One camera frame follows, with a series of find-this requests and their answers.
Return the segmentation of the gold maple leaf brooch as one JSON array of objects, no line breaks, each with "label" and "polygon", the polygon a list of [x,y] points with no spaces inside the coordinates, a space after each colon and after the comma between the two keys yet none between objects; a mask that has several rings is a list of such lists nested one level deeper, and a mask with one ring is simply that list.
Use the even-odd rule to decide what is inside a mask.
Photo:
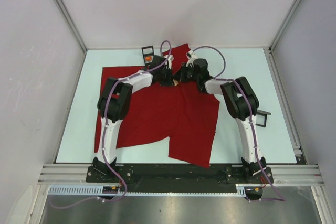
[{"label": "gold maple leaf brooch", "polygon": [[145,62],[145,64],[147,64],[147,63],[151,63],[152,60],[153,60],[153,56],[146,56],[146,57],[144,57],[144,62]]}]

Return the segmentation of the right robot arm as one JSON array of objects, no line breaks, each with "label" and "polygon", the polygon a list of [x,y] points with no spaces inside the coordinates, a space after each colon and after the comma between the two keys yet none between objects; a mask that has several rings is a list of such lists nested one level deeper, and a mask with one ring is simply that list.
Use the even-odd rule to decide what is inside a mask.
[{"label": "right robot arm", "polygon": [[184,83],[194,81],[201,93],[221,94],[224,97],[227,111],[235,119],[239,129],[243,150],[243,179],[249,183],[254,183],[259,178],[262,182],[270,182],[266,172],[266,159],[259,147],[256,130],[259,100],[246,77],[212,77],[207,61],[197,58],[183,63],[173,79]]}]

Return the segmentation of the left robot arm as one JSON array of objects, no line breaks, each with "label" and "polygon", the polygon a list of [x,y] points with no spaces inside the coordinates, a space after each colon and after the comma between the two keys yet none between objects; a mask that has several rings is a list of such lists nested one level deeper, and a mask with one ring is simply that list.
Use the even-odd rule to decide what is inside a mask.
[{"label": "left robot arm", "polygon": [[117,142],[121,124],[129,112],[133,93],[156,82],[171,81],[172,54],[155,55],[149,66],[123,78],[108,78],[100,94],[97,108],[101,118],[99,149],[88,169],[87,180],[97,176],[98,182],[110,182],[117,174]]}]

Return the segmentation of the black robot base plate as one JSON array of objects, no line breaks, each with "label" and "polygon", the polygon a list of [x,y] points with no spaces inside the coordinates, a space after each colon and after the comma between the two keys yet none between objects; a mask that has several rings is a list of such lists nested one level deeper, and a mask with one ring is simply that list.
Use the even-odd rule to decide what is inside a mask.
[{"label": "black robot base plate", "polygon": [[[262,182],[260,178],[246,181],[242,175],[242,165],[213,164],[209,168],[201,168],[189,164],[118,164],[114,167],[116,175],[102,182],[87,180],[88,183],[112,185],[122,188],[128,192],[128,187],[132,188],[195,188],[202,186],[214,186],[239,184],[247,187],[264,187],[274,181],[270,167],[266,172],[270,182]],[[261,197],[261,195],[248,195],[251,199]]]}]

